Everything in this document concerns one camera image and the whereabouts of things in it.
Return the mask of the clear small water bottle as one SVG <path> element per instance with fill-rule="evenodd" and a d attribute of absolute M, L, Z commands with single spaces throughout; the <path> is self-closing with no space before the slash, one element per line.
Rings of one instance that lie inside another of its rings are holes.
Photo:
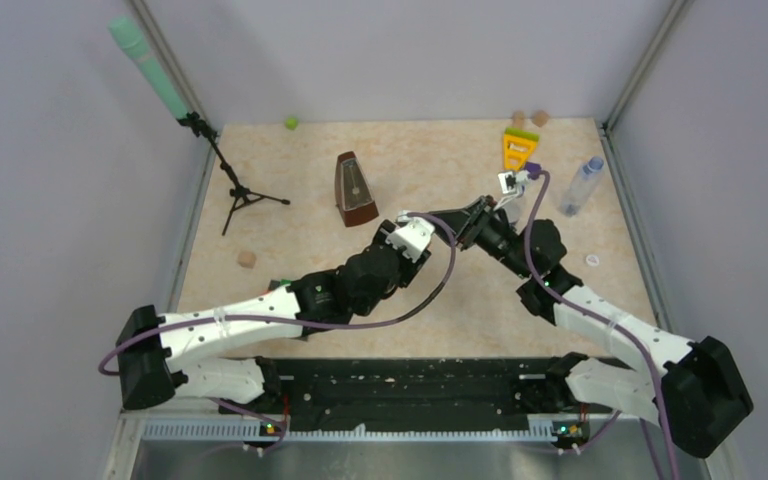
<path fill-rule="evenodd" d="M 577 215 L 592 196 L 604 172 L 605 160 L 599 156 L 582 163 L 561 198 L 559 211 L 567 217 Z"/>

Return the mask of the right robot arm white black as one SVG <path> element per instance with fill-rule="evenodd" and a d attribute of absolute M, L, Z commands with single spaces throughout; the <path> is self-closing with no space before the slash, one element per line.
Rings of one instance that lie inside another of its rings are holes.
<path fill-rule="evenodd" d="M 650 325 L 598 295 L 561 264 L 567 249 L 550 219 L 517 230 L 484 196 L 460 209 L 438 210 L 437 233 L 448 230 L 462 249 L 477 246 L 523 279 L 526 310 L 600 344 L 615 367 L 583 354 L 561 358 L 546 385 L 549 404 L 572 412 L 599 404 L 670 431 L 673 444 L 706 459 L 753 411 L 746 384 L 725 343 L 701 341 Z"/>

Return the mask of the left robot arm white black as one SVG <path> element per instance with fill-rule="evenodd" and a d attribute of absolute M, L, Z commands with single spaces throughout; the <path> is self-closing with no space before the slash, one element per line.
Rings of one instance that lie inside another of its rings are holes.
<path fill-rule="evenodd" d="M 194 312 L 135 309 L 115 353 L 122 406 L 149 409 L 176 398 L 207 398 L 268 413 L 281 380 L 265 359 L 226 353 L 274 339 L 305 338 L 349 326 L 398 289 L 429 259 L 433 225 L 421 217 L 384 221 L 371 243 L 335 269 L 307 274 L 255 298 Z"/>

